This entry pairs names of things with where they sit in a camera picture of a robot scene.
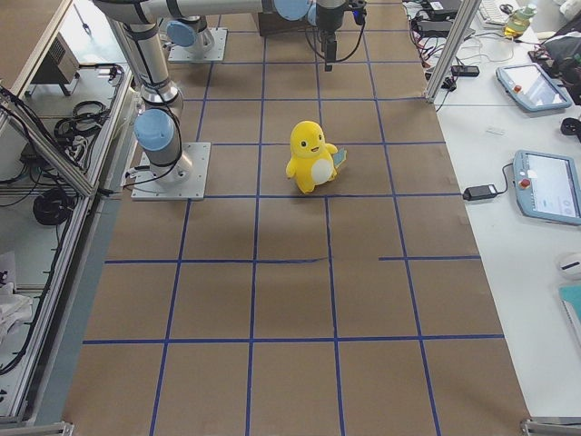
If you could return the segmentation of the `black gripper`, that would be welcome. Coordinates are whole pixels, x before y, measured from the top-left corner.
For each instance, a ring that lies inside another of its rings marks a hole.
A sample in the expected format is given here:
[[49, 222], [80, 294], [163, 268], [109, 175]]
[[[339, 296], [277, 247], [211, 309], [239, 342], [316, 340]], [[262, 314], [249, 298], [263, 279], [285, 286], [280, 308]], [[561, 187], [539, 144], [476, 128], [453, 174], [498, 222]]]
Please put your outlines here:
[[366, 6], [364, 0], [320, 0], [316, 2], [316, 26], [319, 29], [324, 55], [324, 71], [331, 72], [337, 61], [337, 40], [329, 38], [343, 25], [343, 16], [352, 13], [357, 26], [366, 22]]

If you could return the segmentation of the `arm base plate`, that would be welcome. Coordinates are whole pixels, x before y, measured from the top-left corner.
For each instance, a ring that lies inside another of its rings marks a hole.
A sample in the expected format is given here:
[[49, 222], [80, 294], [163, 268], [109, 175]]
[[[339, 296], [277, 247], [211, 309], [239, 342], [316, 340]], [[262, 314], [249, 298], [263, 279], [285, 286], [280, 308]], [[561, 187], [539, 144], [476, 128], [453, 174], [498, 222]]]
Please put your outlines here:
[[196, 32], [191, 28], [172, 23], [167, 30], [172, 48], [169, 62], [175, 64], [199, 64], [221, 62], [225, 54], [228, 30], [224, 27], [205, 28]]
[[210, 143], [184, 143], [182, 158], [176, 166], [164, 177], [154, 180], [156, 176], [164, 174], [164, 170], [155, 165], [150, 166], [149, 158], [145, 152], [142, 152], [140, 165], [146, 165], [148, 169], [137, 173], [136, 185], [132, 186], [132, 199], [135, 201], [202, 200], [205, 194], [210, 154]]

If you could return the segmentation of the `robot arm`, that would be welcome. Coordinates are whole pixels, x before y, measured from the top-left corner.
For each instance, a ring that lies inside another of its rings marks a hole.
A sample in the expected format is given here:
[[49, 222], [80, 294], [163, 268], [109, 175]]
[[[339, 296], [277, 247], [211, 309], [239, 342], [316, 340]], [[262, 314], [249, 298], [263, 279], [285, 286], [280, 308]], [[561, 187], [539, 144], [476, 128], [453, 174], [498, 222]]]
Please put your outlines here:
[[339, 62], [336, 33], [344, 14], [353, 13], [358, 25], [366, 17], [363, 1], [98, 1], [96, 6], [122, 28], [118, 40], [126, 44], [131, 69], [141, 81], [145, 109], [136, 118], [134, 134], [149, 160], [151, 175], [141, 182], [146, 189], [183, 186], [193, 170], [181, 136], [182, 92], [168, 71], [159, 19], [182, 27], [172, 39], [175, 45], [192, 46], [206, 29], [206, 15], [274, 12], [289, 21], [310, 16], [321, 39], [318, 53], [331, 70]]
[[166, 34], [174, 45], [197, 55], [208, 52], [215, 45], [205, 15], [173, 19], [166, 26]]

